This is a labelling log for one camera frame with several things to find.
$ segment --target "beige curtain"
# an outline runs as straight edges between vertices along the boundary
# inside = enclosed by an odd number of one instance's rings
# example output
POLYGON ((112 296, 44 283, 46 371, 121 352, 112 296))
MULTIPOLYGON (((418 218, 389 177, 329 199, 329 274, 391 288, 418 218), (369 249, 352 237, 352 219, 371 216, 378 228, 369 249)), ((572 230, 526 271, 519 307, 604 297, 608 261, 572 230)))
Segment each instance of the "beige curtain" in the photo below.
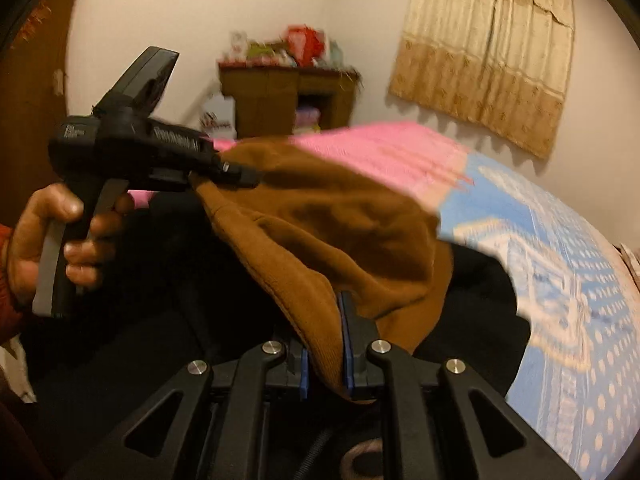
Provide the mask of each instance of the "beige curtain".
POLYGON ((572 0, 411 0, 389 91, 547 158, 573 42, 572 0))

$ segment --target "wooden dresser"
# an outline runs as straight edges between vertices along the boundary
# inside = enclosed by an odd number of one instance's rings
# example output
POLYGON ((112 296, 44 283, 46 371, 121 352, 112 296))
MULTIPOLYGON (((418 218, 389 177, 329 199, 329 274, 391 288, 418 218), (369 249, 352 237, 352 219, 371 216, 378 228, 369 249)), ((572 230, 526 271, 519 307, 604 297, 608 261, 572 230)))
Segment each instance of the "wooden dresser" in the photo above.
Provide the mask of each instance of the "wooden dresser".
POLYGON ((290 135, 300 105, 320 110, 320 128, 348 126, 359 74, 322 68, 220 66, 222 94, 236 100, 238 138, 290 135))

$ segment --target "red sleeve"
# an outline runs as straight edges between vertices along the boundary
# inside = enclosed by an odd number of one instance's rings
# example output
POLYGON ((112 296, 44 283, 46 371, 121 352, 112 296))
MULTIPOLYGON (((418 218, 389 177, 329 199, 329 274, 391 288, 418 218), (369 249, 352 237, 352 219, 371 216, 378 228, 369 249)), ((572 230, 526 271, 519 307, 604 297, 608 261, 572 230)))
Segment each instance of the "red sleeve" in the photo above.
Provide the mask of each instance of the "red sleeve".
MULTIPOLYGON (((0 225, 0 254, 10 234, 11 229, 0 225)), ((12 305, 9 284, 6 282, 6 272, 0 268, 0 344, 19 332, 21 320, 22 314, 16 312, 12 305)))

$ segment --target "wooden door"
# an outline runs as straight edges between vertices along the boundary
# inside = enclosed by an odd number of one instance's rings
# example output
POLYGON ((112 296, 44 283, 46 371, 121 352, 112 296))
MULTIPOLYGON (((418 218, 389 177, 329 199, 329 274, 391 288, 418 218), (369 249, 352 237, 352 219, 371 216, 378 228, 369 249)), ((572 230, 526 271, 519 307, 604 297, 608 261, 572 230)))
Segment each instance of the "wooden door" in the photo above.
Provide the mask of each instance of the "wooden door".
POLYGON ((31 193, 56 180, 47 143, 66 116, 66 36, 73 2, 43 0, 42 22, 34 21, 33 35, 16 38, 0 57, 1 224, 15 225, 31 193))

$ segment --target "hand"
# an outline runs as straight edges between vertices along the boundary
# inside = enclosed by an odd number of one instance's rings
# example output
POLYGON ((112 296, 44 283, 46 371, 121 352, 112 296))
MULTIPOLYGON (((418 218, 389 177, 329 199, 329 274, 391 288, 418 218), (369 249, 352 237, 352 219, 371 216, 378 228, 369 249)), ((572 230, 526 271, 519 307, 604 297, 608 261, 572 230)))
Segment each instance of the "hand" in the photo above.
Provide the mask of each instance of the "hand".
MULTIPOLYGON (((101 238, 117 234, 122 229, 122 216, 133 207, 131 197, 122 195, 114 210, 91 220, 92 240, 65 245, 66 275, 72 282, 90 288, 100 285, 102 277, 94 265, 114 257, 113 244, 101 238)), ((63 184, 51 184, 31 195, 11 241, 2 251, 2 266, 6 269, 9 288, 19 304, 31 303, 35 295, 38 264, 49 221, 75 222, 81 218, 82 208, 82 202, 63 184)))

